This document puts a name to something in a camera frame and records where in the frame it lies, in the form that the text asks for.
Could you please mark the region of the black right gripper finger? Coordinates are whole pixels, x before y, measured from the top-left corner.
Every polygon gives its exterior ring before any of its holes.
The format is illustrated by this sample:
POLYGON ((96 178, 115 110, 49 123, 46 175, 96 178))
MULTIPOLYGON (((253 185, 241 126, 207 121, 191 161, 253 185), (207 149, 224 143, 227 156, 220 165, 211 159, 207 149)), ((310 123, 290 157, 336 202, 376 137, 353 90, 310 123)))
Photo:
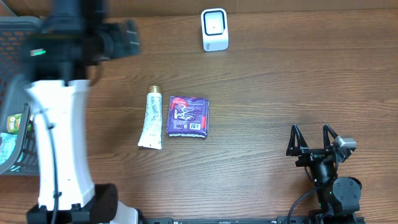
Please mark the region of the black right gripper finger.
POLYGON ((286 150, 287 156, 300 156, 308 151, 308 145, 305 142, 299 127, 294 124, 291 128, 290 139, 286 150))
POLYGON ((331 128, 329 124, 323 126, 323 147, 328 149, 331 145, 330 136, 335 139, 338 137, 337 133, 331 128))

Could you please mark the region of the white tube gold cap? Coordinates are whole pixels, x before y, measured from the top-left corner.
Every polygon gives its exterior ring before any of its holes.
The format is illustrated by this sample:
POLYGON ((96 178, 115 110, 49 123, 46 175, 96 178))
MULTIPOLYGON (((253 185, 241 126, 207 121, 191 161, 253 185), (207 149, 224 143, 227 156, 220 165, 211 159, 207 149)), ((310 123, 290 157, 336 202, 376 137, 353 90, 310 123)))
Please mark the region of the white tube gold cap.
POLYGON ((160 86, 149 87, 144 126, 137 145, 157 150, 162 149, 162 91, 160 86))

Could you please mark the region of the purple sanitary pad pack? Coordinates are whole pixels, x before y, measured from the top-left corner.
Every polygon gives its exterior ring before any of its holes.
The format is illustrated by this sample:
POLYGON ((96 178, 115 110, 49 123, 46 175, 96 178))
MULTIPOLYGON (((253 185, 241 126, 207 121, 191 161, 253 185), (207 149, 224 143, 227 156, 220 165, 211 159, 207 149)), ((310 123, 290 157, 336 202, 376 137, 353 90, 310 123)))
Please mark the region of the purple sanitary pad pack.
POLYGON ((210 102, 206 98, 171 96, 167 117, 170 137, 206 138, 210 102))

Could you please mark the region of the green gold snack pouch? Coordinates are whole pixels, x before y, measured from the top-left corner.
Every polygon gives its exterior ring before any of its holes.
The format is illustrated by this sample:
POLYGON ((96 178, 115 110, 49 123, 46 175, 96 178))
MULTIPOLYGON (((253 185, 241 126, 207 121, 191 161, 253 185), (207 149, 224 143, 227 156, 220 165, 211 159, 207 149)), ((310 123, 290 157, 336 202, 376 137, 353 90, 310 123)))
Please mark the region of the green gold snack pouch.
MULTIPOLYGON (((22 114, 14 114, 11 116, 7 117, 7 132, 9 134, 17 134, 19 132, 20 126, 21 126, 21 119, 22 119, 22 114)), ((32 129, 32 120, 33 116, 30 115, 28 119, 28 127, 27 127, 27 132, 30 133, 32 129)))

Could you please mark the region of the teal wet wipes pack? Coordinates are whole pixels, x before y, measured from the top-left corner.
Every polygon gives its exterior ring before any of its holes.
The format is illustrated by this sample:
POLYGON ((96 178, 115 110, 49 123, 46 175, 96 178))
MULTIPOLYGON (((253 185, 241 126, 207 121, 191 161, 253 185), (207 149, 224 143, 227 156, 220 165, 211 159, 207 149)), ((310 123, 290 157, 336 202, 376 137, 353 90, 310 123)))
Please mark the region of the teal wet wipes pack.
MULTIPOLYGON (((5 167, 4 164, 11 157, 15 150, 17 141, 16 134, 1 133, 1 166, 5 167)), ((22 152, 17 162, 22 162, 24 153, 22 152)), ((11 172, 20 172, 21 166, 12 165, 10 168, 11 172)))

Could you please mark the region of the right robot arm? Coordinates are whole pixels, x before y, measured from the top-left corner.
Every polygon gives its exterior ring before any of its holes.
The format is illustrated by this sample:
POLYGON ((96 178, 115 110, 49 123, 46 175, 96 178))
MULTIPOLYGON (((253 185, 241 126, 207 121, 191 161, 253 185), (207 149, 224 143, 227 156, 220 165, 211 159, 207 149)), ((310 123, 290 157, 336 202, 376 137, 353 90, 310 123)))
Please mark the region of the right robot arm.
POLYGON ((329 124, 323 126, 323 147, 310 149, 299 127, 291 128, 286 155, 296 157, 295 165, 303 167, 313 189, 299 197, 281 223, 364 223, 357 217, 360 210, 362 183, 354 177, 340 177, 339 165, 355 151, 353 138, 338 135, 329 124), (319 208, 306 217, 293 216, 294 208, 311 194, 316 194, 319 208))

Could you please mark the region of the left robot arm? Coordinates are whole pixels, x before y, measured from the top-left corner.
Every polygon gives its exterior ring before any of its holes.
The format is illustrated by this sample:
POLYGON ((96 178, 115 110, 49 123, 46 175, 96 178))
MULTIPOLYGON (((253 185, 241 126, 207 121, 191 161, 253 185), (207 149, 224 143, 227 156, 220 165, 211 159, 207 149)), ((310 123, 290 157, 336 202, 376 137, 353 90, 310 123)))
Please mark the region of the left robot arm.
POLYGON ((138 53, 132 22, 107 23, 104 1, 55 1, 22 49, 40 172, 28 223, 144 223, 114 184, 95 184, 86 151, 87 69, 138 53))

